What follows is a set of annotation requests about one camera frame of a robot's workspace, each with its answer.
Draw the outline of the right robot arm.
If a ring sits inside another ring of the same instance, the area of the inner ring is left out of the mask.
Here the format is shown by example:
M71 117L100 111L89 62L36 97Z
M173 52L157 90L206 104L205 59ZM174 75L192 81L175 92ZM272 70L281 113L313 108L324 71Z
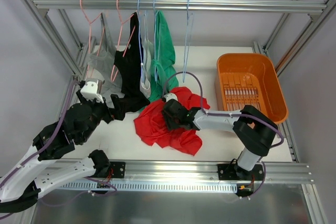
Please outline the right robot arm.
M281 145L283 137L278 126L252 105L242 110L214 111L200 107L187 109L180 102L165 102L162 115L168 130L223 130L233 132L244 145L236 164L230 168L240 180L252 179L253 168L269 150Z

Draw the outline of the red tank top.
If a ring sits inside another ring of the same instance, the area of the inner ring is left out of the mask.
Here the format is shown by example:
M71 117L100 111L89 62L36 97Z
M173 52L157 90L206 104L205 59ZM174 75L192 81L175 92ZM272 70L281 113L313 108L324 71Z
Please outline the red tank top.
M162 109L163 100L150 103L140 115L134 119L135 132L147 145L157 144L161 148L171 147L179 152L194 156L202 147L203 142L195 130L182 128L168 130Z

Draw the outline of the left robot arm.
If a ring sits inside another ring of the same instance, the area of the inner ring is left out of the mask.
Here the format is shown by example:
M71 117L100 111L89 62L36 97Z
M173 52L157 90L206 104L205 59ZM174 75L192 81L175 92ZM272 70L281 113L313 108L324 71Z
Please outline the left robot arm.
M82 101L62 113L33 139L27 153L1 177L1 213L13 214L35 205L58 187L84 177L105 177L110 161L102 150L94 150L84 159L57 172L43 171L84 144L101 121L111 122L112 110L105 103Z

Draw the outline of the green tank top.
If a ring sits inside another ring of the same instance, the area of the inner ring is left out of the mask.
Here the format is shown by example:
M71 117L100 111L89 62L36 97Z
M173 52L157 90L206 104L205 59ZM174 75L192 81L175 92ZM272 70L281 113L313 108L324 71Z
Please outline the green tank top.
M159 63L158 81L154 80L154 59L151 61L151 95L148 98L150 102L159 100L162 97L163 88L171 90L179 86L177 77L172 75L176 73L175 65L175 49L172 42L168 23L162 11L159 10Z

